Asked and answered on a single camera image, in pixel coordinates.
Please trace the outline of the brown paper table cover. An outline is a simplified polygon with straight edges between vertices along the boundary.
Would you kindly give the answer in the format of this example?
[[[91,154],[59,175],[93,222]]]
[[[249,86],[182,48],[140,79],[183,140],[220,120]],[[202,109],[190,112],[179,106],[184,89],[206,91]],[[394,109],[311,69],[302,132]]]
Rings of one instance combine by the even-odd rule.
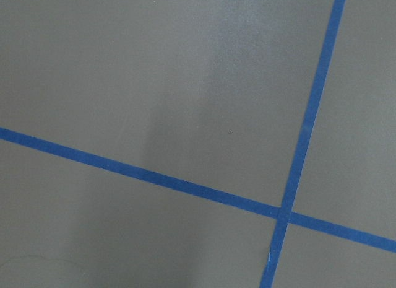
[[[395,0],[1,0],[2,287],[394,287]]]

